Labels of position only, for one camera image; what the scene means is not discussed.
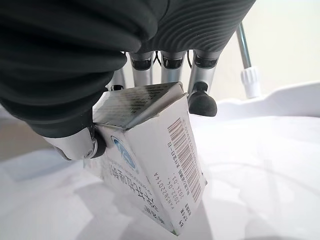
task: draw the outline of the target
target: robotic hand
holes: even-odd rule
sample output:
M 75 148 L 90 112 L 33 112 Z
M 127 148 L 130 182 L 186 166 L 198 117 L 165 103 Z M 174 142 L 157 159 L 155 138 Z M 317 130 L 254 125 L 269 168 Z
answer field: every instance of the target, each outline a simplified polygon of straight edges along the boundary
M 189 112 L 214 116 L 208 96 L 220 53 L 254 0 L 10 0 L 0 3 L 0 103 L 68 160 L 105 151 L 93 105 L 129 52 L 135 86 L 180 79 L 193 50 Z M 114 77 L 114 90 L 123 86 Z

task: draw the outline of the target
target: barcode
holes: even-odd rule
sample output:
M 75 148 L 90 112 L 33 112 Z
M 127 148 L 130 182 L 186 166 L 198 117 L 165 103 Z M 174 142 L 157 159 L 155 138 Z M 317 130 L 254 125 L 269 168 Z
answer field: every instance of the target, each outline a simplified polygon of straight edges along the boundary
M 199 182 L 200 173 L 196 160 L 193 158 L 187 135 L 180 117 L 168 127 L 168 132 L 175 150 L 175 154 L 177 155 L 182 167 L 189 190 L 192 194 L 194 202 L 196 202 L 201 193 L 201 186 Z

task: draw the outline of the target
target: white cardboard box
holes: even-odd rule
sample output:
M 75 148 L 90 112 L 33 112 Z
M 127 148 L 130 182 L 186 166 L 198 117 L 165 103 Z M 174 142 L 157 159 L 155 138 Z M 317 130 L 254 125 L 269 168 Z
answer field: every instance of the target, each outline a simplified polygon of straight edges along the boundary
M 107 149 L 101 157 L 86 160 L 85 168 L 179 235 L 206 185 L 182 84 L 107 94 L 93 118 Z

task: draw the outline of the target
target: white plastic cap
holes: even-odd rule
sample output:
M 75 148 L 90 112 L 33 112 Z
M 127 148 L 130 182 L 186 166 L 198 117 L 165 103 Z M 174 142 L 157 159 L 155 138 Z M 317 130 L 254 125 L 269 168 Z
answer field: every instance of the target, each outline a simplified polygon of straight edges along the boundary
M 256 66 L 251 66 L 241 72 L 241 81 L 248 99 L 261 96 L 260 74 Z

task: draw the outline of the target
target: wall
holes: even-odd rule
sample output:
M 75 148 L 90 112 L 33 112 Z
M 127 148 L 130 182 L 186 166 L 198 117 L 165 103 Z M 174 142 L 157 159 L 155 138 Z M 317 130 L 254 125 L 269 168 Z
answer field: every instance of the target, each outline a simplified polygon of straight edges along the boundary
M 252 65 L 258 66 L 263 94 L 303 82 L 320 81 L 320 1 L 257 0 L 243 20 Z M 211 93 L 216 100 L 246 99 L 240 73 L 243 69 L 236 34 L 218 61 Z M 133 87 L 131 65 L 124 68 Z M 190 68 L 185 59 L 181 81 L 188 87 Z M 159 83 L 161 68 L 153 66 Z

